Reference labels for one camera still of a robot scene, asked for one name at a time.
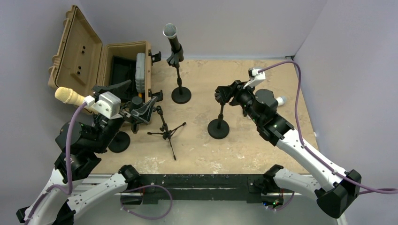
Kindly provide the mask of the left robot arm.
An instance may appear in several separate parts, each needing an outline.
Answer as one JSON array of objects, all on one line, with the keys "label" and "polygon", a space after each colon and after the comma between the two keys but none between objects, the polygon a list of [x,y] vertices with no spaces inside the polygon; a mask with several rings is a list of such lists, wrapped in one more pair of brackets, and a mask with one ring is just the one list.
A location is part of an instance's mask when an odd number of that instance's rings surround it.
[{"label": "left robot arm", "polygon": [[73,90],[63,97],[64,103],[72,102],[78,108],[55,139],[61,153],[47,184],[32,205],[16,212],[21,224],[71,225],[110,196],[139,188],[139,173],[133,166],[124,165],[106,181],[81,194],[73,194],[101,162],[99,154],[108,150],[125,122],[132,125],[150,122],[159,97],[151,96],[146,103],[138,103],[138,97],[134,97],[123,105],[121,96],[130,84],[131,80],[110,86],[95,85],[93,93],[86,97]]}]

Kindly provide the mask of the white wireless microphone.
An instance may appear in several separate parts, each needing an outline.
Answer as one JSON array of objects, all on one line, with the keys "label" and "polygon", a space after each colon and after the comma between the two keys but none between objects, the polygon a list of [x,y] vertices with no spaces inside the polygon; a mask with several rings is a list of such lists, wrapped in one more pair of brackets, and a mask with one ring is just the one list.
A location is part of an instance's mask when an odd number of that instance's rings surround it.
[{"label": "white wireless microphone", "polygon": [[287,102],[287,98],[285,96],[279,96],[276,98],[278,106],[283,106]]}]

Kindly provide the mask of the tripod shock mount stand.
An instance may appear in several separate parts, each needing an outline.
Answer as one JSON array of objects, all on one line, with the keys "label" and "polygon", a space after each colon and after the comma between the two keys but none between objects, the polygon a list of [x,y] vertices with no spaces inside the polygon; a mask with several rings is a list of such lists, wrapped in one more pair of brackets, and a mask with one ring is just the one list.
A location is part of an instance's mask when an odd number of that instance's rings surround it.
[{"label": "tripod shock mount stand", "polygon": [[138,109],[133,109],[130,112],[130,117],[127,118],[127,121],[129,123],[131,123],[131,130],[133,133],[137,133],[138,132],[138,125],[142,124],[142,123],[149,123],[149,117],[151,117],[153,112],[157,112],[157,114],[160,116],[161,121],[162,121],[162,126],[159,128],[159,130],[161,132],[147,132],[148,135],[162,135],[162,138],[164,140],[168,140],[169,141],[169,145],[171,147],[172,150],[172,155],[174,160],[176,160],[176,155],[172,146],[172,142],[171,142],[171,138],[173,136],[173,134],[181,127],[185,126],[187,123],[183,122],[181,125],[179,125],[178,127],[170,130],[168,127],[168,124],[166,123],[165,119],[164,119],[164,113],[163,113],[163,109],[160,105],[158,106],[153,106],[151,107],[151,110],[146,110],[145,113],[138,113]]}]

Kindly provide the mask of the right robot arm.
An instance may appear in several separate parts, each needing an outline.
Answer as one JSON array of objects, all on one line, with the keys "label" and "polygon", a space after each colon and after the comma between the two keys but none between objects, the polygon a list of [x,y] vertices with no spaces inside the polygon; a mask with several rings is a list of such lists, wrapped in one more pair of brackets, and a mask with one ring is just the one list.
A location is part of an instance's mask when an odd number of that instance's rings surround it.
[{"label": "right robot arm", "polygon": [[278,101],[272,91],[245,87],[240,80],[215,89],[221,105],[240,106],[255,123],[257,132],[267,142],[294,158],[311,177],[274,165],[263,175],[262,192],[288,189],[316,201],[332,218],[340,218],[359,195],[361,175],[356,170],[334,164],[311,144],[304,141],[298,128],[277,113]]}]

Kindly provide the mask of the black condenser microphone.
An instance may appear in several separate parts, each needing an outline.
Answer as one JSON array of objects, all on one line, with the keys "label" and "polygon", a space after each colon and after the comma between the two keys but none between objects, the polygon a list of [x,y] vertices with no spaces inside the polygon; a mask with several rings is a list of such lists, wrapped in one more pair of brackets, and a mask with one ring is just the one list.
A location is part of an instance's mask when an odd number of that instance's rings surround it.
[{"label": "black condenser microphone", "polygon": [[[142,107],[143,104],[144,104],[144,102],[143,102],[143,100],[142,100],[141,97],[139,97],[139,96],[134,96],[134,97],[132,98],[130,104],[129,104],[129,108],[130,108],[129,111],[130,111],[130,114],[133,115],[133,110],[136,110],[136,109]],[[131,128],[133,134],[137,134],[137,133],[138,133],[138,131],[139,131],[139,124],[140,124],[140,123],[141,123],[141,122],[140,122],[137,118],[135,118],[135,117],[132,118],[132,122],[131,122],[131,127],[130,127],[130,128]]]}]

